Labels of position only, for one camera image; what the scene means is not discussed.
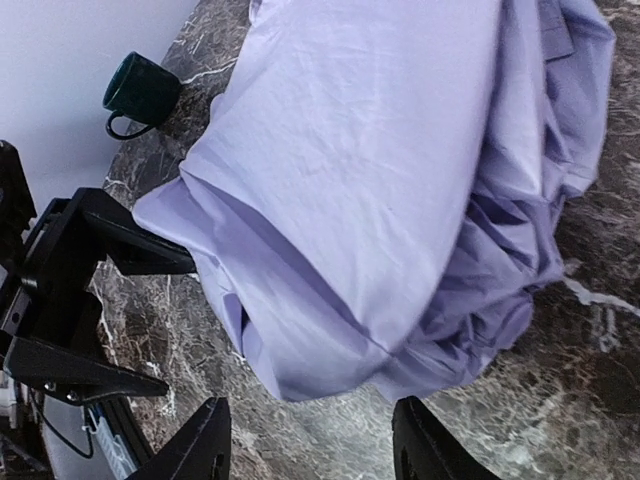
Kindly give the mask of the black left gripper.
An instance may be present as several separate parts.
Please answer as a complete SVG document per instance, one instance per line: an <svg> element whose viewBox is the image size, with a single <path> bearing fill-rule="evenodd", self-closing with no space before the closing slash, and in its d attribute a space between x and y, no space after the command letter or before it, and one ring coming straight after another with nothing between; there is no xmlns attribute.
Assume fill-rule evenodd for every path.
<svg viewBox="0 0 640 480"><path fill-rule="evenodd" d="M1 329L20 336L3 360L11 378L70 405L168 393L160 379L53 345L71 344L106 255L123 275L195 272L185 248L138 226L106 191L81 188L70 199L53 199L27 238L16 289L1 295Z"/></svg>

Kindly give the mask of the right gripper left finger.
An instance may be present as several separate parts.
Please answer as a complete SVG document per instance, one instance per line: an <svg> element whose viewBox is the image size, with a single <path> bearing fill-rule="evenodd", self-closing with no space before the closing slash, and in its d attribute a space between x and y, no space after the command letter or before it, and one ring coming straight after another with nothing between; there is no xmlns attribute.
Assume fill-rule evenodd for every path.
<svg viewBox="0 0 640 480"><path fill-rule="evenodd" d="M134 472L137 480L226 480L231 414L226 398L207 399L164 447Z"/></svg>

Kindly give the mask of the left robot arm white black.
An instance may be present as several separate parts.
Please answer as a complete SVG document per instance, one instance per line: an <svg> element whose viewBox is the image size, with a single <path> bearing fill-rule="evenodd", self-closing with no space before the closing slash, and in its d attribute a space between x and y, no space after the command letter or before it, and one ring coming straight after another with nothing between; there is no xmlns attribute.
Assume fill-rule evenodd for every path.
<svg viewBox="0 0 640 480"><path fill-rule="evenodd" d="M1 366L14 380L74 406L157 397L159 379L106 361L101 301L89 290L99 263L124 276L188 274L181 246L141 227L99 188L80 188L36 213L17 149L1 144Z"/></svg>

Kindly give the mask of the lavender folding umbrella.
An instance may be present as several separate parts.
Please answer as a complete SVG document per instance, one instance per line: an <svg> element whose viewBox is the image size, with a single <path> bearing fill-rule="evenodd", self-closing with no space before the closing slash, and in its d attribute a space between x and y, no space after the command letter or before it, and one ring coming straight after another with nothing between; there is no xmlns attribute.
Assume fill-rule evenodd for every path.
<svg viewBox="0 0 640 480"><path fill-rule="evenodd" d="M276 398L472 382L563 262L615 35L592 1L254 1L210 122L142 227L191 254Z"/></svg>

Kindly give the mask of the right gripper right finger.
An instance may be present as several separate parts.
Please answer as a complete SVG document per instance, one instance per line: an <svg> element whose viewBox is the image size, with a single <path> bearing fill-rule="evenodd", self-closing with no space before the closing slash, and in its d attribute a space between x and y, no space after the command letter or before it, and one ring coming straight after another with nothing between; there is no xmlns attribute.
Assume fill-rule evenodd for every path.
<svg viewBox="0 0 640 480"><path fill-rule="evenodd" d="M415 396L396 402L392 430L397 480L499 480Z"/></svg>

